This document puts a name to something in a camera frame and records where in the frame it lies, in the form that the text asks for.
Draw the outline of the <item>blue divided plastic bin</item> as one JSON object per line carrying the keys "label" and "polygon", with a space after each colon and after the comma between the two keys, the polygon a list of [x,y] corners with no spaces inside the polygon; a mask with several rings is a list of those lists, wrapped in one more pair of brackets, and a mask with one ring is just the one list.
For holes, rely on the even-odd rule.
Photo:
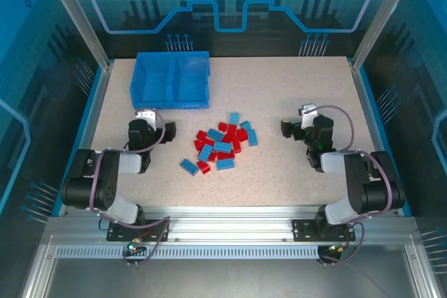
{"label": "blue divided plastic bin", "polygon": [[208,52],[141,52],[130,85],[133,108],[207,109],[209,78]]}

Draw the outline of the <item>aluminium mounting rail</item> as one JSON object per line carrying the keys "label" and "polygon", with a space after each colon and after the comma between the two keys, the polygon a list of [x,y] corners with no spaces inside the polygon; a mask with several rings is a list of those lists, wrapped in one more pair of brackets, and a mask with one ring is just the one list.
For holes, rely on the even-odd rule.
{"label": "aluminium mounting rail", "polygon": [[[291,245],[293,219],[313,219],[316,206],[266,207],[157,207],[146,206],[146,217],[170,217],[169,244],[181,245]],[[364,222],[367,245],[409,245],[420,242],[416,220],[400,213],[368,218]],[[105,233],[98,217],[70,208],[63,217],[49,218],[44,244],[99,245]]]}

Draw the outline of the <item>aluminium table side rail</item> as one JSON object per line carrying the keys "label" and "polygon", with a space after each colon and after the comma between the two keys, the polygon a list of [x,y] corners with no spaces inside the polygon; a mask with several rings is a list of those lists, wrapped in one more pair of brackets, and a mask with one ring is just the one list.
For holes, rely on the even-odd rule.
{"label": "aluminium table side rail", "polygon": [[[84,148],[89,149],[93,142],[94,133],[96,131],[99,115],[101,113],[101,108],[103,105],[106,89],[107,89],[108,82],[109,82],[110,75],[111,75],[111,68],[109,70],[104,70],[104,71],[105,71],[105,76],[98,86],[98,89],[97,89],[97,92],[95,95],[95,99],[94,99],[94,103],[92,105],[91,114],[90,114],[88,122],[87,122],[87,128],[86,128],[86,131],[85,131],[85,134],[84,134],[84,137],[82,139],[81,146],[79,149],[84,149]],[[63,207],[61,209],[61,213],[60,213],[61,216],[63,216],[65,214],[65,211],[66,211],[66,206],[63,205]]]}
{"label": "aluminium table side rail", "polygon": [[379,113],[379,107],[363,67],[361,67],[360,70],[353,71],[353,81],[358,92],[373,147],[376,151],[383,150],[389,154],[392,166],[397,175],[397,180],[400,181],[399,172],[397,171],[395,160]]}

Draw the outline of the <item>aluminium frame post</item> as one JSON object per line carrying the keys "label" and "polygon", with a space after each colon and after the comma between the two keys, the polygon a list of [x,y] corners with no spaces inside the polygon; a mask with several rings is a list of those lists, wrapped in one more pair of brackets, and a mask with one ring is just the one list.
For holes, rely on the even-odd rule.
{"label": "aluminium frame post", "polygon": [[78,0],[60,0],[84,42],[102,70],[108,70],[109,58]]}
{"label": "aluminium frame post", "polygon": [[351,61],[351,70],[360,70],[400,0],[383,0]]}

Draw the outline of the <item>small circuit board with LED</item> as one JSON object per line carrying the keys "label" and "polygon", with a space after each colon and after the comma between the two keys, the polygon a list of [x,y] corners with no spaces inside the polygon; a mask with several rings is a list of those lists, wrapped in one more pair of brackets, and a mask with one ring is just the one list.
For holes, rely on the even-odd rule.
{"label": "small circuit board with LED", "polygon": [[145,250],[144,246],[140,246],[140,243],[142,242],[141,238],[135,238],[132,239],[127,247],[126,250],[124,251],[124,256],[125,257],[131,257],[133,255],[136,255],[140,252],[143,252]]}
{"label": "small circuit board with LED", "polygon": [[326,253],[342,253],[348,247],[349,247],[349,241],[340,242],[338,244],[330,246],[326,250]]}

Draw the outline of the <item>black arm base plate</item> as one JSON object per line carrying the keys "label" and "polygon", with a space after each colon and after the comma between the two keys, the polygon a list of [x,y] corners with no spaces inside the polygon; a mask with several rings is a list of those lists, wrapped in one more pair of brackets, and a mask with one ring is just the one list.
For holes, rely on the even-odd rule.
{"label": "black arm base plate", "polygon": [[291,221],[294,242],[343,242],[355,241],[356,234],[348,225],[329,225],[325,221],[315,220]]}
{"label": "black arm base plate", "polygon": [[143,242],[156,242],[159,238],[164,223],[144,229],[125,228],[116,223],[109,223],[106,230],[106,240],[113,242],[131,242],[134,239],[139,239]]}

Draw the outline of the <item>blue table edge trim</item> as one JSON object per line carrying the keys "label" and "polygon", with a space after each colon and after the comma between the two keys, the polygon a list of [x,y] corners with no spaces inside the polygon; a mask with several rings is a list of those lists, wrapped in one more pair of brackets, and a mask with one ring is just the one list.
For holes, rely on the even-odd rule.
{"label": "blue table edge trim", "polygon": [[91,114],[91,109],[92,109],[92,105],[94,103],[95,95],[96,95],[98,86],[101,83],[101,81],[104,78],[104,76],[105,76],[105,71],[102,70],[101,68],[98,68],[98,70],[96,71],[96,74],[95,74],[95,78],[94,78],[94,82],[93,82],[91,91],[89,93],[89,96],[88,96],[88,99],[87,99],[87,102],[86,102],[86,105],[85,105],[84,112],[82,114],[82,118],[80,120],[80,125],[78,127],[78,131],[76,133],[75,140],[74,140],[74,143],[73,143],[73,148],[71,150],[70,156],[68,158],[67,166],[66,166],[66,169],[64,171],[64,175],[62,177],[62,180],[61,180],[61,184],[60,184],[60,187],[59,187],[59,192],[58,192],[58,195],[57,195],[57,199],[56,199],[56,202],[55,202],[55,204],[53,206],[52,214],[50,215],[51,217],[61,216],[60,213],[61,213],[61,209],[63,207],[63,204],[62,204],[62,201],[61,201],[61,190],[62,190],[64,182],[66,181],[66,178],[68,176],[68,173],[69,173],[69,170],[71,168],[71,164],[73,162],[75,153],[81,146],[81,142],[82,142],[82,139],[84,137],[84,134],[85,134],[85,131],[86,131],[86,128],[87,128],[87,122],[88,122],[89,116]]}

